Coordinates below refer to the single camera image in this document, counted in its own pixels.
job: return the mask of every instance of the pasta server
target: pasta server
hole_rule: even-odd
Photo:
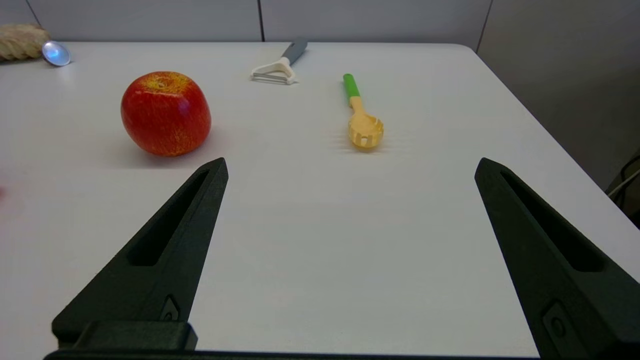
[[[251,80],[267,81],[272,83],[281,83],[291,85],[296,83],[296,73],[291,69],[291,65],[305,52],[307,48],[307,40],[297,38],[284,51],[282,57],[274,62],[263,66],[258,66],[251,71]]]
[[[353,108],[353,116],[349,119],[349,139],[357,147],[375,147],[382,140],[385,126],[380,119],[367,114],[364,110],[360,91],[353,75],[345,74],[342,78],[349,97],[349,105]]]

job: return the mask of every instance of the cable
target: cable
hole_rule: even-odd
[[[615,194],[618,190],[620,190],[620,188],[622,188],[622,186],[625,186],[627,183],[633,181],[633,179],[635,179],[636,176],[638,176],[639,174],[640,174],[640,169],[634,172],[633,175],[631,175],[627,180],[624,180],[622,183],[620,183],[620,185],[616,186],[615,189],[611,190],[611,192],[609,192],[607,196],[612,197],[613,194]]]
[[[621,184],[621,188],[618,191],[618,193],[616,194],[616,196],[613,198],[613,202],[618,205],[618,207],[623,210],[623,208],[625,207],[625,199],[627,198],[627,188],[631,185],[631,181],[626,181],[627,180],[627,169],[629,168],[629,166],[633,165],[636,161],[640,160],[640,155],[638,156],[634,156],[631,160],[629,160],[625,166],[622,167],[622,169],[620,170],[620,181],[622,183],[625,184]]]

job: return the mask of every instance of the red object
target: red object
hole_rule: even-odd
[[[135,79],[122,96],[120,114],[133,141],[160,156],[193,151],[211,129],[202,90],[179,72],[152,72]]]

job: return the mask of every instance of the apple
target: apple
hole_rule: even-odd
[[[151,72],[135,79],[122,96],[120,115],[133,141],[160,156],[193,151],[211,129],[202,90],[179,72]]]

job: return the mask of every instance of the vegetable peeler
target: vegetable peeler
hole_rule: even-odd
[[[284,51],[282,57],[274,62],[263,66],[258,66],[251,71],[252,80],[269,81],[291,85],[296,83],[296,73],[291,69],[291,65],[305,52],[307,39],[297,38]],[[272,72],[281,72],[285,76],[273,75]]]

